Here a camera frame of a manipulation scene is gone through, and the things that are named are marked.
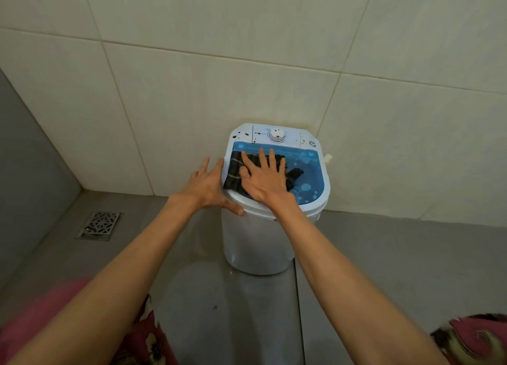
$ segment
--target washing machine lid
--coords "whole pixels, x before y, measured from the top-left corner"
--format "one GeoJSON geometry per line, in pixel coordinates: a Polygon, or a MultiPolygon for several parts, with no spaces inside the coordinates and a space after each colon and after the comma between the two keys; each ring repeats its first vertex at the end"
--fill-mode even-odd
{"type": "Polygon", "coordinates": [[[294,194],[298,205],[308,205],[316,201],[324,193],[325,180],[322,174],[319,153],[316,150],[234,142],[232,152],[244,151],[247,154],[258,154],[260,148],[264,150],[266,155],[269,154],[269,149],[273,149],[275,154],[284,156],[287,171],[291,169],[301,169],[303,171],[303,174],[296,179],[294,188],[290,190],[294,194]]]}

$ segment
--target metal drain cover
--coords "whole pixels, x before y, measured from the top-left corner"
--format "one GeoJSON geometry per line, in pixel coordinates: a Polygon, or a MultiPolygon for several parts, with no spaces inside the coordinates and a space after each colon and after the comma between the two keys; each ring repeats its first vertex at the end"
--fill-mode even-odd
{"type": "Polygon", "coordinates": [[[111,239],[112,228],[115,227],[120,214],[104,211],[93,213],[77,238],[93,241],[109,241],[111,239]]]}

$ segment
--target white washing machine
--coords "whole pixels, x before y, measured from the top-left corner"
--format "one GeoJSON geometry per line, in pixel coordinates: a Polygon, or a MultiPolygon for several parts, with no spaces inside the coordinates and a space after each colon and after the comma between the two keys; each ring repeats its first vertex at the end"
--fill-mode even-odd
{"type": "MultiPolygon", "coordinates": [[[[327,204],[330,193],[329,177],[319,141],[306,130],[245,123],[232,131],[222,170],[222,185],[226,182],[233,153],[245,151],[258,154],[263,148],[285,157],[287,172],[303,171],[290,189],[299,207],[315,222],[327,204]]],[[[294,259],[294,251],[280,224],[269,208],[247,194],[225,190],[232,201],[246,212],[238,217],[222,209],[224,254],[235,268],[256,275],[284,271],[294,259]]]]}

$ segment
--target white knob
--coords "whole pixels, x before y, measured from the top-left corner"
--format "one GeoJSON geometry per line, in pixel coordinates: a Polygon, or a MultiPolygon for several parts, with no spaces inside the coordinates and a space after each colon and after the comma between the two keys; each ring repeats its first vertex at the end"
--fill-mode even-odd
{"type": "Polygon", "coordinates": [[[281,128],[273,128],[269,132],[269,137],[273,142],[281,142],[285,139],[285,131],[281,128]]]}

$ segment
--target tiled floor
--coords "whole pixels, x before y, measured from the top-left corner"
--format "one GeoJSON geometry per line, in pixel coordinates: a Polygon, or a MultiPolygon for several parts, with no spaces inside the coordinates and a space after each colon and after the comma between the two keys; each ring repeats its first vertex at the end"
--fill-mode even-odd
{"type": "MultiPolygon", "coordinates": [[[[507,313],[507,228],[336,212],[317,226],[427,332],[507,313]]],[[[299,264],[296,272],[306,365],[351,365],[299,264]]]]}
{"type": "MultiPolygon", "coordinates": [[[[165,200],[84,192],[0,293],[0,324],[53,285],[95,275],[165,200]],[[90,214],[100,210],[123,213],[111,241],[75,240],[90,214]]],[[[222,252],[219,209],[194,215],[151,294],[181,365],[303,363],[294,266],[269,277],[232,269],[222,252]]]]}

